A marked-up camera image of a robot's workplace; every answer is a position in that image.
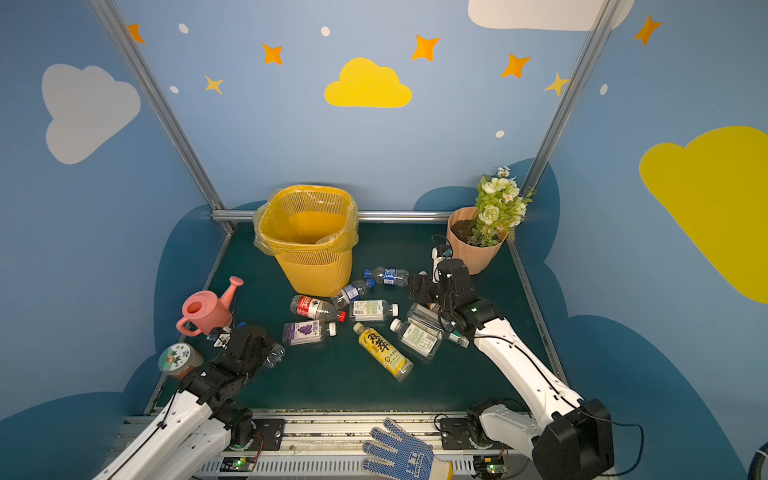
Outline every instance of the yellow star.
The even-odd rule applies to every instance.
[[[413,53],[411,60],[417,58],[426,58],[432,61],[432,49],[437,45],[439,38],[433,38],[432,40],[425,40],[424,38],[416,36],[416,51]]]
[[[514,55],[509,55],[509,65],[507,65],[507,69],[502,73],[502,77],[514,75],[515,77],[520,78],[520,75],[523,74],[523,67],[530,59],[531,57],[517,58]]]
[[[135,41],[143,44],[144,39],[139,35],[139,24],[134,23],[133,25],[128,26],[128,31],[131,33],[131,37],[134,38]]]
[[[643,25],[643,28],[634,36],[634,39],[642,40],[643,46],[648,45],[648,39],[660,25],[661,22],[655,23],[650,19],[650,15],[648,15],[648,20],[645,21],[645,25]]]
[[[221,90],[219,90],[219,84],[223,80],[213,81],[210,78],[208,78],[208,75],[205,76],[205,79],[208,80],[208,86],[205,87],[205,89],[206,90],[215,90],[215,91],[219,92],[219,95],[221,95]]]
[[[560,78],[560,72],[557,72],[554,74],[554,83],[544,89],[544,91],[547,90],[554,90],[558,93],[558,97],[560,96],[560,90],[563,88],[563,85],[567,84],[569,81],[571,81],[570,78],[566,78],[565,80]]]
[[[264,47],[264,51],[266,52],[266,58],[264,59],[264,64],[268,63],[276,63],[278,65],[282,65],[283,61],[280,60],[280,50],[283,50],[283,47],[267,47],[265,44],[261,44]]]

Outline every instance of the wastebasket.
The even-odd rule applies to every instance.
[[[295,185],[276,192],[253,215],[253,244],[274,255],[291,286],[332,296],[349,283],[358,242],[357,204],[344,190]]]

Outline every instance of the glove finger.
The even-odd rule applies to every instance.
[[[396,438],[394,435],[390,435],[389,432],[381,430],[379,427],[373,427],[371,429],[371,436],[377,442],[381,442],[395,450],[397,449],[397,444],[400,442],[400,439]]]
[[[368,473],[397,479],[397,477],[395,477],[395,466],[387,465],[386,463],[382,463],[382,461],[377,461],[376,458],[364,458],[362,460],[362,469]]]
[[[365,442],[362,444],[362,450],[369,455],[373,455],[389,462],[394,462],[395,457],[397,456],[397,452],[393,452],[392,450],[386,449],[373,442]]]
[[[387,428],[387,430],[394,433],[402,440],[408,439],[412,436],[410,433],[403,430],[398,422],[395,422],[389,417],[384,419],[384,426]]]

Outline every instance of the blue wall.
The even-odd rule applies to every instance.
[[[140,92],[138,115],[93,154],[57,160],[41,93],[54,64],[95,65],[138,89],[87,0],[0,5],[4,478],[99,469],[223,239]]]
[[[662,25],[643,46],[634,37],[648,15]],[[732,125],[768,132],[766,25],[765,2],[637,0],[518,228],[569,381],[647,429],[628,478],[743,478],[768,440],[768,305],[718,273],[638,171],[656,144]],[[732,160],[701,186],[713,201],[732,201],[723,193],[749,174]],[[623,430],[617,470],[637,453],[637,432]]]
[[[522,4],[549,13],[535,0],[509,3]],[[139,25],[139,46],[228,207],[295,183],[345,188],[368,210],[410,210],[435,188],[474,187],[484,172],[535,154],[558,102],[545,89],[558,72],[568,78],[586,38],[484,28],[467,0],[118,5]],[[440,38],[433,61],[412,60],[417,35]],[[262,44],[282,47],[283,64],[265,64]],[[531,58],[520,78],[502,78],[510,54]],[[327,103],[326,86],[358,57],[392,68],[410,103]],[[206,76],[222,81],[221,94],[206,90]]]

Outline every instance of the watering can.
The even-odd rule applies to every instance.
[[[221,296],[210,290],[203,290],[190,296],[181,306],[181,320],[176,322],[176,329],[186,336],[198,336],[201,333],[206,335],[217,327],[229,326],[232,323],[232,313],[230,305],[235,296],[235,290],[243,285],[241,278],[237,276],[230,277],[230,286]],[[192,322],[197,330],[191,331],[184,328],[184,324]]]

